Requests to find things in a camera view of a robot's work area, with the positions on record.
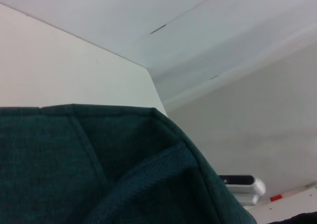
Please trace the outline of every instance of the red object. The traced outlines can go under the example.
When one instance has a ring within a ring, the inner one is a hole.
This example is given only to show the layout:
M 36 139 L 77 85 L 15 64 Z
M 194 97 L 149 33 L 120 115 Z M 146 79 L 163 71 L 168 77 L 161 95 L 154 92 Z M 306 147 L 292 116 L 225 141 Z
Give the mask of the red object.
M 281 194 L 278 194 L 276 196 L 270 197 L 269 199 L 271 200 L 271 202 L 274 202 L 274 201 L 276 201 L 278 199 L 282 199 L 282 198 L 283 198 L 283 196 Z

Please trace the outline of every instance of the white wall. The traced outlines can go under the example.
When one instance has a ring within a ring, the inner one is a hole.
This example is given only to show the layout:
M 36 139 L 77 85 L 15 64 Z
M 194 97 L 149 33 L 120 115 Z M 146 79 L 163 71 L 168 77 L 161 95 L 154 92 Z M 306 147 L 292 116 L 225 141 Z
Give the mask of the white wall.
M 252 208 L 249 212 L 258 224 L 280 222 L 301 213 L 317 211 L 317 187 L 277 200 L 267 205 Z
M 146 69 L 0 4 L 0 106 L 156 107 Z
M 168 113 L 220 174 L 252 174 L 266 196 L 317 178 L 317 44 Z

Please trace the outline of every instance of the dark green cushion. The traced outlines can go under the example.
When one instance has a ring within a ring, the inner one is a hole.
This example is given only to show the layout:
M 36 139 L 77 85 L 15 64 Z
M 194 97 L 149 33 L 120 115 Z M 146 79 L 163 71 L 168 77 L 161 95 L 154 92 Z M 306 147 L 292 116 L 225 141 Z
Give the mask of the dark green cushion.
M 174 175 L 175 146 L 197 165 L 185 158 L 184 170 Z M 173 149 L 170 158 L 157 157 Z M 147 165 L 149 176 L 140 176 L 137 167 L 153 159 L 158 172 Z M 164 179 L 138 188 L 166 169 Z M 118 187 L 128 189 L 130 183 L 138 189 L 133 197 L 123 197 L 119 208 L 103 206 L 110 196 L 121 202 L 125 190 Z M 1 224 L 105 223 L 96 217 L 100 209 L 107 216 L 111 207 L 115 213 L 108 222 L 116 224 L 256 223 L 190 139 L 156 109 L 0 109 Z

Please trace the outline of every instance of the gray wall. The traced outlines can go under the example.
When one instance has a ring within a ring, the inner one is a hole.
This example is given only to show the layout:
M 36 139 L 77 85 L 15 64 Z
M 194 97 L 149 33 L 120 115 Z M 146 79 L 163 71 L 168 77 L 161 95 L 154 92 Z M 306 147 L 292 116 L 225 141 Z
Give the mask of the gray wall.
M 216 172 L 252 174 L 267 196 L 317 177 L 317 44 L 168 113 Z

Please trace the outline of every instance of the green fabric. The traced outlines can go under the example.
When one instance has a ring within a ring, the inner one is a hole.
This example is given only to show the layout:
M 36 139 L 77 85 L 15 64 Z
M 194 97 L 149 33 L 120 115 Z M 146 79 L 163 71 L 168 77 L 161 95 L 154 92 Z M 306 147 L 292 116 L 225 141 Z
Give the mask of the green fabric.
M 0 223 L 89 222 L 131 169 L 174 146 L 190 151 L 198 165 L 151 184 L 111 222 L 256 223 L 190 139 L 156 109 L 92 105 L 0 109 Z

